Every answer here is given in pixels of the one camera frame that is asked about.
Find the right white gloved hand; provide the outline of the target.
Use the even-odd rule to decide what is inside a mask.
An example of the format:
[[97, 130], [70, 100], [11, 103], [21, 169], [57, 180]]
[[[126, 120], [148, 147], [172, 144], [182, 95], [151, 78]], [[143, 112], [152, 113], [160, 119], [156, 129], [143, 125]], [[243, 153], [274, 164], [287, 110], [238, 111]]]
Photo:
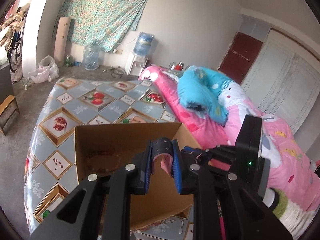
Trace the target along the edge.
[[263, 203], [267, 207], [274, 209], [279, 203], [279, 194], [274, 189], [267, 188], [263, 198]]

